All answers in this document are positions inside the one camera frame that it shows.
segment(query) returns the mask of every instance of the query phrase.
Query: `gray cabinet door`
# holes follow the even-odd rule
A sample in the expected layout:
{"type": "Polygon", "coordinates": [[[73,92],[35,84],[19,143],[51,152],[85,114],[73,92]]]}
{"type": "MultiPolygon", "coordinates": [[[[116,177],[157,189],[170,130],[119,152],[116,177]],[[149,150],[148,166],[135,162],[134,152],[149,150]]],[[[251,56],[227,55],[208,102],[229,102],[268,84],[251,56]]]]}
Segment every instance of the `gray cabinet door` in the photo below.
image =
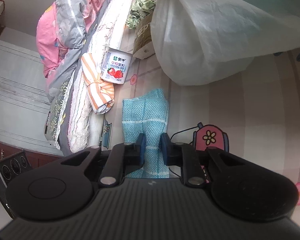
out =
{"type": "Polygon", "coordinates": [[[42,70],[37,52],[0,41],[0,141],[62,155],[43,134],[50,103],[42,70]]]}

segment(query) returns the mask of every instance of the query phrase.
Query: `orange striped towel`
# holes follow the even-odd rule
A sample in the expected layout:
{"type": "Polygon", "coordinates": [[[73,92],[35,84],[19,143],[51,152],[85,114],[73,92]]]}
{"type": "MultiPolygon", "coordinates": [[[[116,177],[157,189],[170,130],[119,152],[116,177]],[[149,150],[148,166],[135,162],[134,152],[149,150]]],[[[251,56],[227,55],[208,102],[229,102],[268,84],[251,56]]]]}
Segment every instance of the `orange striped towel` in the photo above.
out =
{"type": "Polygon", "coordinates": [[[93,111],[96,114],[108,112],[114,103],[113,84],[100,78],[91,53],[82,55],[81,66],[93,111]]]}

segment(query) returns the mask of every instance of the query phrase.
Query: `folded blue fabric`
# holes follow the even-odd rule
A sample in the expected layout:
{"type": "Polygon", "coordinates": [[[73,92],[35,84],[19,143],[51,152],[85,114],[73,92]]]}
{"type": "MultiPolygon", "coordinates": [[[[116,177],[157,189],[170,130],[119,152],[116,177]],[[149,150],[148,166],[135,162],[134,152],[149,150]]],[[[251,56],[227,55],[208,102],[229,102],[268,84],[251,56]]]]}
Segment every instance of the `folded blue fabric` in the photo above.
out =
{"type": "Polygon", "coordinates": [[[122,125],[124,141],[134,143],[140,133],[146,136],[145,163],[130,178],[168,178],[159,147],[160,135],[166,132],[169,106],[162,89],[155,89],[139,98],[124,99],[122,125]]]}

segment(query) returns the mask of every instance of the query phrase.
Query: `strawberry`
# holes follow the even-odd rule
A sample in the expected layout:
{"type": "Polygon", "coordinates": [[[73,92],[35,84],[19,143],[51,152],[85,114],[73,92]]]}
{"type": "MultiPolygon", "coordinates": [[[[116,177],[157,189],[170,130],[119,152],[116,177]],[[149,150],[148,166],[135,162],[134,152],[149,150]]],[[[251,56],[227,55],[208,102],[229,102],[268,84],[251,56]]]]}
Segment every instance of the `strawberry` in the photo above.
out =
{"type": "Polygon", "coordinates": [[[110,76],[114,76],[114,74],[115,74],[115,69],[112,67],[112,68],[109,68],[108,69],[108,74],[110,75],[110,76]]]}
{"type": "Polygon", "coordinates": [[[114,73],[114,78],[123,78],[123,73],[121,70],[117,70],[115,73],[114,73]]]}

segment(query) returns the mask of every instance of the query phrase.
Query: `yogurt cup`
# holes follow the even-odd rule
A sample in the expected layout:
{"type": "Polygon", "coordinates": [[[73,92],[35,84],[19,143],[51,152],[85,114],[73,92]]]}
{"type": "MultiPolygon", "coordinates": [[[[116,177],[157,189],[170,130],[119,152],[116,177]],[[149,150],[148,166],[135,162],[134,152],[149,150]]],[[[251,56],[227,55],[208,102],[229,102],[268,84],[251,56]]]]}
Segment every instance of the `yogurt cup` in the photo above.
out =
{"type": "Polygon", "coordinates": [[[131,59],[131,53],[109,48],[102,64],[101,78],[111,83],[123,84],[131,59]]]}

